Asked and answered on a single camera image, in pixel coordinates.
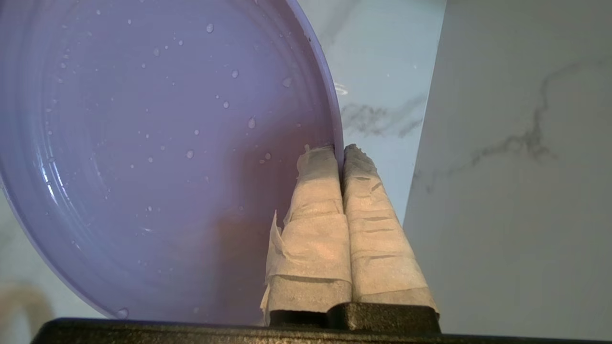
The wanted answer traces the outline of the wrapped right gripper right finger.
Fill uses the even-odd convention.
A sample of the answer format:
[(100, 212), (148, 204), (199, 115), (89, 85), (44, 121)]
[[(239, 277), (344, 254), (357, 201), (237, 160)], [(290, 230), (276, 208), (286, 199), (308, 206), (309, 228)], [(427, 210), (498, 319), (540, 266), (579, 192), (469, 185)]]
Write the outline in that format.
[(439, 313), (373, 160), (355, 144), (344, 150), (343, 205), (350, 234), (352, 301), (348, 330), (438, 333)]

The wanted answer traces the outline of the wrapped right gripper left finger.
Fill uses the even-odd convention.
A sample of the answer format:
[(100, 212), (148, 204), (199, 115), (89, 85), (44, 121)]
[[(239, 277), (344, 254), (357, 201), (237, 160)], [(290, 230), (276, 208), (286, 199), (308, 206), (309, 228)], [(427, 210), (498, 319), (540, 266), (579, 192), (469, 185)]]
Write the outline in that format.
[(272, 324), (274, 311), (326, 313), (352, 299), (350, 236), (334, 148), (306, 148), (280, 227), (269, 235), (261, 310)]

